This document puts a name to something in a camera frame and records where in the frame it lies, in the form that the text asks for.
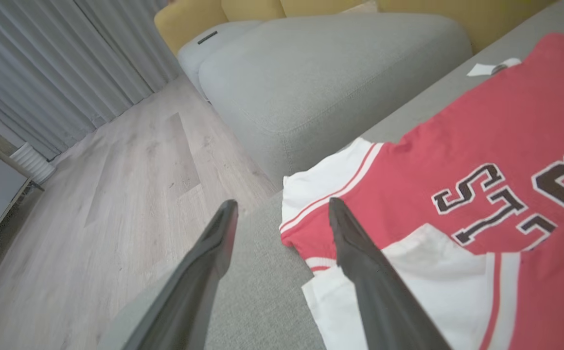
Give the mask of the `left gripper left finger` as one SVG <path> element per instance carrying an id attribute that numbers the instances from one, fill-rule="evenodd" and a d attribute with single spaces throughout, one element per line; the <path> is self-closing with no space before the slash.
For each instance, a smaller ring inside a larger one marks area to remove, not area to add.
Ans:
<path id="1" fill-rule="evenodd" d="M 160 290 L 125 350 L 202 350 L 218 283 L 229 269 L 238 203 L 224 201 Z"/>

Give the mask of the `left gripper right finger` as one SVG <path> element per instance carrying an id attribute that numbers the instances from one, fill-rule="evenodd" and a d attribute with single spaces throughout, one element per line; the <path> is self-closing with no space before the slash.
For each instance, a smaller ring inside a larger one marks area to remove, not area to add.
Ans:
<path id="1" fill-rule="evenodd" d="M 370 350 L 448 350 L 429 315 L 342 199 L 329 199 L 336 263 L 353 282 Z"/>

